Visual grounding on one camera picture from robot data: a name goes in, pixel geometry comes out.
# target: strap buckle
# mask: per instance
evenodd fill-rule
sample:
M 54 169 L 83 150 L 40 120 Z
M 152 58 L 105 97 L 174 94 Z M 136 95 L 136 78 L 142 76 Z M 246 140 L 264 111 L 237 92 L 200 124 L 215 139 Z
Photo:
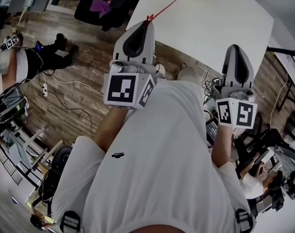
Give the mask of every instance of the strap buckle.
M 237 223 L 240 225 L 241 233 L 252 232 L 254 227 L 253 218 L 246 210 L 238 209 L 236 211 L 236 220 Z
M 79 233 L 80 217 L 74 211 L 68 211 L 63 214 L 60 224 L 63 233 Z

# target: purple cloth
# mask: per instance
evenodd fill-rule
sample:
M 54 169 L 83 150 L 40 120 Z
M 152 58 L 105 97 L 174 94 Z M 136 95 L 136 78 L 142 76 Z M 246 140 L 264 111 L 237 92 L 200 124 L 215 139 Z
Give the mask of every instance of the purple cloth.
M 100 12 L 100 18 L 108 14 L 111 10 L 112 9 L 109 7 L 109 3 L 107 1 L 102 0 L 93 0 L 92 5 L 90 7 L 90 11 Z

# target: white t-shirt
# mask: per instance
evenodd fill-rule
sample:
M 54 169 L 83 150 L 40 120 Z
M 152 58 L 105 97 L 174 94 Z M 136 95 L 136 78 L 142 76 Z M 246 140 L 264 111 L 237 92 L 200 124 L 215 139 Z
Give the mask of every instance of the white t-shirt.
M 200 89 L 158 82 L 106 155 L 78 137 L 53 197 L 53 218 L 60 223 L 74 210 L 86 233 L 157 224 L 187 233 L 234 232 L 234 208 L 250 209 L 232 163 L 212 164 Z
M 7 74 L 12 49 L 0 53 L 0 95 L 2 94 L 2 75 Z M 24 49 L 17 51 L 17 83 L 27 77 L 28 62 Z
M 263 182 L 248 173 L 240 180 L 240 184 L 248 200 L 255 199 L 265 192 Z

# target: white table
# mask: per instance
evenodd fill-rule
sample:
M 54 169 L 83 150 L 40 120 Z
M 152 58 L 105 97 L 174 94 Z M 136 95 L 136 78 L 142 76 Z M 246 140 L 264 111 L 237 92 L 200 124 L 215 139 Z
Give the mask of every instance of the white table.
M 127 29 L 173 0 L 140 0 Z M 154 21 L 155 39 L 222 72 L 227 48 L 239 45 L 258 71 L 273 18 L 255 0 L 178 0 Z

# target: red stick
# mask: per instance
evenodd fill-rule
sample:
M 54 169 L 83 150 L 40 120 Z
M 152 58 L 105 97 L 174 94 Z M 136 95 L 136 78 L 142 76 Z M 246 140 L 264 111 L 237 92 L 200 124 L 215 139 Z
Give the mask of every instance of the red stick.
M 163 10 L 161 10 L 158 14 L 156 14 L 154 16 L 154 14 L 152 14 L 150 17 L 147 16 L 147 21 L 152 21 L 154 20 L 157 16 L 159 16 L 162 12 L 164 12 L 166 9 L 168 9 L 172 4 L 174 4 L 177 0 L 174 0 L 172 3 L 170 3 L 167 7 L 165 7 Z

